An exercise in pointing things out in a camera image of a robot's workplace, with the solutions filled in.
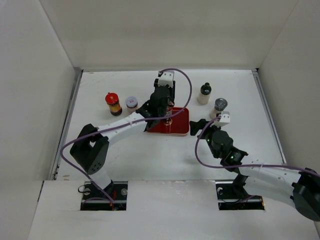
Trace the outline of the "soy sauce bottle black cap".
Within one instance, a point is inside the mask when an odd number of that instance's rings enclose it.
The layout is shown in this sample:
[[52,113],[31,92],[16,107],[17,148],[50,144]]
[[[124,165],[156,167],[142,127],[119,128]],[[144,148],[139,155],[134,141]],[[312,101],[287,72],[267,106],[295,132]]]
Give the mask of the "soy sauce bottle black cap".
[[162,120],[163,124],[166,126],[169,126],[172,123],[172,118],[170,117],[172,115],[173,107],[174,107],[174,102],[169,101],[167,108],[166,108],[166,113],[165,113],[165,119]]

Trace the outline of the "small white lid jar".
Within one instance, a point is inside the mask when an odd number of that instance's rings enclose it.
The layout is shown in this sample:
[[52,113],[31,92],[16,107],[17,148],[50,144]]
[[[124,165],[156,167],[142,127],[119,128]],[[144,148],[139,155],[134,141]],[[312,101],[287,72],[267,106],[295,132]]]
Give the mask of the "small white lid jar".
[[138,109],[138,100],[134,96],[129,96],[125,100],[125,104],[129,113],[133,113]]

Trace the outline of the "clear top salt grinder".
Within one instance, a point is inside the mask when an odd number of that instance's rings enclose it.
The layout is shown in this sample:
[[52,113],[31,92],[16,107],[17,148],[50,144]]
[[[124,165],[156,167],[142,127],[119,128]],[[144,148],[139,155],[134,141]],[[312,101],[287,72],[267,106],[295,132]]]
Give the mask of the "clear top salt grinder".
[[217,98],[214,102],[214,107],[209,116],[211,119],[216,118],[228,106],[228,101],[222,97]]

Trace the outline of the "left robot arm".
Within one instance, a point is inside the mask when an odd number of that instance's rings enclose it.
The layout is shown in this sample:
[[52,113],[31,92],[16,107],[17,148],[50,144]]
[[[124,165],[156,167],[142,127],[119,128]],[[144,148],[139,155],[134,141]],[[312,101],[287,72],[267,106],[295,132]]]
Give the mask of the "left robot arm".
[[95,193],[100,199],[108,199],[112,195],[113,181],[104,166],[108,148],[128,136],[148,131],[160,123],[151,118],[167,116],[167,108],[174,105],[175,87],[156,86],[150,99],[129,116],[112,123],[115,128],[128,123],[129,125],[113,131],[99,133],[75,142],[70,155],[97,184]]

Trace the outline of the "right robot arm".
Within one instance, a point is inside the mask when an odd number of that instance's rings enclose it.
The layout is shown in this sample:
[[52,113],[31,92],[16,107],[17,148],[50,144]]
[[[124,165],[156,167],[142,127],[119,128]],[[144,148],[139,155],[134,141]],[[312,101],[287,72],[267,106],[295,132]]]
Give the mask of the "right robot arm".
[[232,192],[238,198],[246,195],[267,197],[295,208],[302,216],[320,220],[320,175],[311,168],[265,164],[234,146],[228,133],[214,122],[190,121],[190,135],[205,140],[219,165],[198,162],[207,168],[225,169],[237,176]]

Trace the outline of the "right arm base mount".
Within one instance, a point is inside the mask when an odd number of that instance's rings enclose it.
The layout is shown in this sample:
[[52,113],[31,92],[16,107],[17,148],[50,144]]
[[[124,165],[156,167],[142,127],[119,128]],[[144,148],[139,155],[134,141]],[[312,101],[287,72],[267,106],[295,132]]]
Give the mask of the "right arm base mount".
[[219,210],[265,210],[261,196],[250,195],[245,191],[246,179],[246,176],[238,175],[234,180],[218,180],[215,182]]

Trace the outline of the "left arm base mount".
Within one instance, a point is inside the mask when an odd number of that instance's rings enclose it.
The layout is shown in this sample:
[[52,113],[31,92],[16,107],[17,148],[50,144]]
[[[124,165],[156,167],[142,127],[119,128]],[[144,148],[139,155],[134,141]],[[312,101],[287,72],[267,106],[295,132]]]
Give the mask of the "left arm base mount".
[[104,191],[110,199],[91,182],[86,181],[77,189],[81,194],[81,211],[125,211],[127,209],[128,182],[114,181]]

